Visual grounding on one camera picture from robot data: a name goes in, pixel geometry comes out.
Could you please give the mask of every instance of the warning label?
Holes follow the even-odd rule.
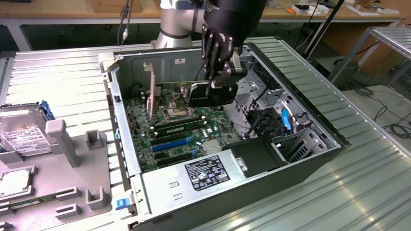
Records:
[[[50,147],[38,128],[0,133],[17,153],[26,153]]]
[[[192,187],[196,191],[207,189],[229,180],[219,156],[192,162],[185,165]]]

